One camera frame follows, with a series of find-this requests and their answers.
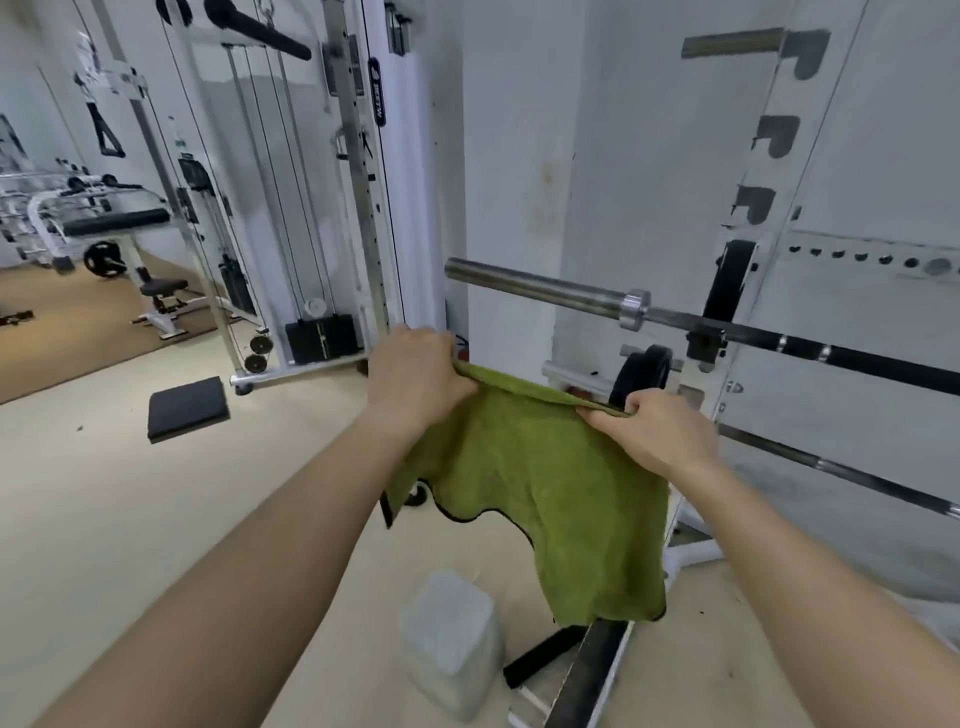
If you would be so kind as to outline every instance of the black rubber foot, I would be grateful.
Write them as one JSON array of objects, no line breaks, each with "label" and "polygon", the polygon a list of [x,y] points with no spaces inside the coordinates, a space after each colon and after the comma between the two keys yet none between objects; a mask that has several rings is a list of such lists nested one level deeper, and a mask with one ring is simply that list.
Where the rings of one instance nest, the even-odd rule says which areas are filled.
[{"label": "black rubber foot", "polygon": [[55,257],[51,262],[53,263],[53,269],[62,276],[77,270],[77,266],[73,264],[73,260],[68,255]]},{"label": "black rubber foot", "polygon": [[403,505],[405,505],[407,508],[416,508],[419,505],[423,505],[425,502],[426,488],[418,483],[417,490],[407,496],[407,499],[403,501]]}]

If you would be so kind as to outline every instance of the safety bar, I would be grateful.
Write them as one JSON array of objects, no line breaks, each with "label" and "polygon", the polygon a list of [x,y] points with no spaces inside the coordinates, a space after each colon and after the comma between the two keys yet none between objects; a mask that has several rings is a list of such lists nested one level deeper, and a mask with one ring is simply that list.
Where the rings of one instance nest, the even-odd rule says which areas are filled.
[{"label": "safety bar", "polygon": [[109,215],[85,217],[63,223],[63,234],[67,237],[87,237],[146,228],[154,225],[169,225],[170,210],[165,207],[140,209],[136,212],[114,212]]},{"label": "safety bar", "polygon": [[721,344],[734,342],[960,397],[960,373],[762,328],[714,321],[692,313],[656,308],[650,305],[650,294],[643,291],[610,291],[462,258],[449,258],[444,269],[446,276],[453,280],[615,319],[623,328],[632,331],[639,330],[644,321],[650,321],[713,337]]},{"label": "safety bar", "polygon": [[285,36],[276,28],[271,28],[256,18],[243,14],[230,0],[204,0],[204,10],[210,22],[222,30],[235,31],[241,36],[257,40],[280,53],[286,53],[302,61],[313,58],[313,52],[303,43]]},{"label": "safety bar", "polygon": [[745,53],[777,53],[785,34],[786,28],[766,28],[761,31],[690,36],[684,38],[680,57],[699,59],[707,56],[739,56]]},{"label": "safety bar", "polygon": [[[591,392],[602,401],[607,401],[613,391],[613,382],[609,379],[604,379],[598,375],[585,375],[567,369],[553,361],[543,362],[542,373],[551,381],[560,382]],[[784,460],[799,463],[800,465],[807,466],[821,473],[828,473],[834,477],[884,494],[885,496],[902,500],[925,510],[933,511],[934,513],[939,513],[942,516],[960,519],[960,505],[945,498],[932,496],[929,493],[900,485],[893,480],[887,480],[879,475],[864,473],[848,465],[827,460],[826,458],[806,452],[805,450],[791,448],[789,445],[768,440],[765,437],[754,435],[752,432],[731,427],[730,425],[717,423],[717,432],[728,440],[734,440],[742,445],[769,452]]]}]

